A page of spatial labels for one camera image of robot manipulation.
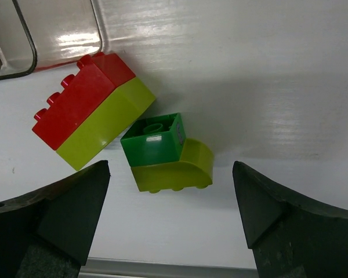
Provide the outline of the small green lego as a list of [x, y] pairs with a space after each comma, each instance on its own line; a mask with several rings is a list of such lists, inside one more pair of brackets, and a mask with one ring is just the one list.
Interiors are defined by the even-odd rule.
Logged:
[[180, 113], [136, 121], [120, 139], [130, 167], [179, 160], [186, 133]]

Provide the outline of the long lime lego brick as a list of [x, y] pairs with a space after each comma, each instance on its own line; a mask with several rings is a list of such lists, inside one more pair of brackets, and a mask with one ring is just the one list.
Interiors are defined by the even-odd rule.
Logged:
[[74, 170], [82, 169], [154, 101], [155, 95], [138, 77], [127, 81], [81, 123], [56, 153]]

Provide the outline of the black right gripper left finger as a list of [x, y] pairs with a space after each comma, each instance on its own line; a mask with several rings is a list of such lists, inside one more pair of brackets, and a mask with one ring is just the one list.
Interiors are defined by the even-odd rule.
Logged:
[[77, 277], [86, 264], [110, 169], [106, 160], [0, 202], [0, 277]]

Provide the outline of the long red lego brick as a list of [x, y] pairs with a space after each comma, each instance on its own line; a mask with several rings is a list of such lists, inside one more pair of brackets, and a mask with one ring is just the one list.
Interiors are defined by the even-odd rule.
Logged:
[[77, 61], [79, 72], [66, 76], [63, 90], [47, 99], [32, 131], [54, 151], [119, 86], [136, 77], [115, 53], [85, 55]]

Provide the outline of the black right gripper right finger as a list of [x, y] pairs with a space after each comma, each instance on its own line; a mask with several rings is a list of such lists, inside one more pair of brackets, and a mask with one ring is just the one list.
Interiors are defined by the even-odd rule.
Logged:
[[348, 277], [348, 210], [319, 202], [234, 162], [246, 244], [259, 277]]

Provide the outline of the lime curved lego brick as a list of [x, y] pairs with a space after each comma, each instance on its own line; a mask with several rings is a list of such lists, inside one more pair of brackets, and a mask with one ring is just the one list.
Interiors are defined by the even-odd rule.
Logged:
[[193, 138], [184, 142], [180, 159], [175, 162], [132, 167], [138, 190], [157, 193], [171, 189], [204, 189], [213, 184], [214, 154], [211, 149]]

